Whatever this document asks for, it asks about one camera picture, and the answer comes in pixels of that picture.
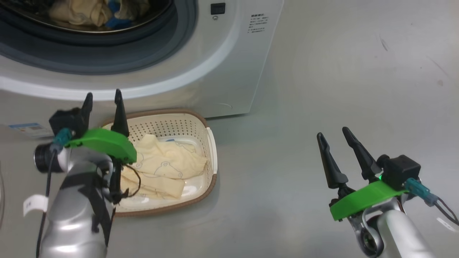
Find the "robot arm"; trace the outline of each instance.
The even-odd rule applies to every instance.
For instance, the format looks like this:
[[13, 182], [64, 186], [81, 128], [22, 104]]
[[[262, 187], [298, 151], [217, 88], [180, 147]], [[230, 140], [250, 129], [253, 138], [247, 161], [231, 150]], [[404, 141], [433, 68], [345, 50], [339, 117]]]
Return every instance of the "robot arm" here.
[[405, 155], [392, 159], [382, 155], [375, 161], [349, 128], [342, 131], [357, 156], [363, 179], [369, 184], [358, 191], [348, 187], [347, 176], [339, 170], [325, 137], [318, 133], [328, 187], [338, 189], [338, 198], [329, 204], [333, 219], [348, 219], [360, 249], [370, 258], [435, 258], [403, 208], [403, 203], [415, 196], [439, 208], [437, 200], [441, 199], [420, 183], [421, 166]]
[[102, 178], [111, 158], [86, 147], [66, 151], [70, 152], [68, 174], [48, 211], [49, 226], [39, 257], [103, 258], [115, 214]]
[[37, 243], [40, 258], [103, 258], [107, 253], [115, 204], [127, 197], [120, 190], [123, 165], [136, 161], [121, 92], [111, 130], [88, 129], [92, 109], [89, 93], [81, 109], [57, 111], [50, 118], [52, 143], [35, 149], [40, 172], [67, 172], [46, 215], [49, 226]]

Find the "washing machine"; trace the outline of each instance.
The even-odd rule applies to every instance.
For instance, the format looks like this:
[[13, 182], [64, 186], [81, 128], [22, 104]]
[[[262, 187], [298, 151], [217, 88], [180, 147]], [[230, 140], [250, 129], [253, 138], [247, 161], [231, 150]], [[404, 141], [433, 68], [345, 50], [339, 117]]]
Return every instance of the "washing machine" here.
[[131, 27], [81, 29], [0, 0], [1, 122], [48, 127], [58, 109], [94, 96], [91, 126], [126, 112], [250, 111], [283, 0], [151, 0]]

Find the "white perforated basket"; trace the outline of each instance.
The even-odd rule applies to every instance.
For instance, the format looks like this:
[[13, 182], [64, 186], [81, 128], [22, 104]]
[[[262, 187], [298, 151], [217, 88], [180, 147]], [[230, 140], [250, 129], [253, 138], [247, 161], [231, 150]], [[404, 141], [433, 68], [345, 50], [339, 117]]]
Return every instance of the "white perforated basket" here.
[[[207, 197], [217, 182], [217, 149], [212, 130], [206, 120], [189, 110], [170, 109], [147, 111], [127, 115], [129, 140], [134, 144], [145, 134], [152, 134], [160, 141], [174, 139], [192, 144], [196, 152], [208, 162], [201, 175], [186, 179], [182, 196], [178, 200], [153, 200], [141, 196], [123, 199], [116, 209], [116, 216], [152, 215], [175, 210], [201, 201]], [[113, 122], [105, 124], [110, 129]]]

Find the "white label tag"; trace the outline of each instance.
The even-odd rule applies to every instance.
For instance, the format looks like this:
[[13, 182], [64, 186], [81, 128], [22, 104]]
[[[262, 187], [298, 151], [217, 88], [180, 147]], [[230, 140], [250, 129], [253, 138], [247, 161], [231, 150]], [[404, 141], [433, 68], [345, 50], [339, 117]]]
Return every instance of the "white label tag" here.
[[438, 222], [440, 222], [443, 226], [445, 226], [445, 228], [451, 230], [452, 232], [457, 232], [457, 230], [455, 228], [453, 228], [450, 224], [448, 224], [446, 221], [444, 221], [443, 219], [441, 218], [437, 218]]
[[9, 127], [32, 138], [53, 136], [53, 133], [50, 130], [38, 123], [13, 124], [9, 125]]
[[48, 210], [48, 197], [39, 194], [32, 195], [24, 201], [23, 206], [24, 217], [31, 210], [42, 210], [46, 212]]
[[249, 28], [247, 33], [263, 32], [268, 24], [269, 17], [264, 13], [252, 14], [250, 16]]

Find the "brown basket rim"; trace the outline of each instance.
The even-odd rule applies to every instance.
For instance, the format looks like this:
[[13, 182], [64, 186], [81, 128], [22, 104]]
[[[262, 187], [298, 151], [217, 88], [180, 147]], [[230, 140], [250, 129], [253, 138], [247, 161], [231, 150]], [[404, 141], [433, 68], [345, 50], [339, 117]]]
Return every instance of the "brown basket rim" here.
[[[181, 109], [181, 108], [136, 112], [136, 113], [127, 114], [126, 118], [127, 119], [132, 119], [132, 118], [147, 117], [147, 116], [153, 116], [153, 115], [164, 115], [164, 114], [189, 114], [189, 115], [192, 115], [192, 116], [195, 116], [196, 118], [198, 118], [204, 124], [204, 126], [206, 128], [209, 127], [207, 125], [207, 121], [205, 120], [205, 118], [202, 117], [200, 114], [198, 114], [198, 113], [196, 113], [196, 112], [194, 112], [192, 110], [189, 110], [189, 109]], [[104, 126], [106, 126], [106, 125], [108, 125], [110, 123], [113, 123], [113, 118], [106, 120], [102, 124], [102, 127], [104, 127]], [[198, 202], [204, 200], [204, 198], [209, 196], [210, 192], [213, 190], [213, 188], [215, 187], [216, 183], [217, 183], [217, 174], [213, 174], [212, 175], [212, 180], [211, 180], [210, 185], [207, 188], [207, 190], [202, 195], [200, 195], [199, 197], [196, 197], [193, 200], [189, 200], [189, 201], [186, 201], [186, 202], [183, 202], [183, 203], [178, 203], [178, 204], [171, 205], [171, 206], [165, 206], [165, 207], [161, 207], [161, 208], [153, 208], [153, 209], [148, 209], [148, 210], [143, 210], [143, 211], [116, 212], [115, 213], [115, 217], [159, 215], [159, 214], [175, 211], [177, 209], [181, 209], [181, 208], [184, 208], [186, 206], [193, 205], [195, 203], [198, 203]]]

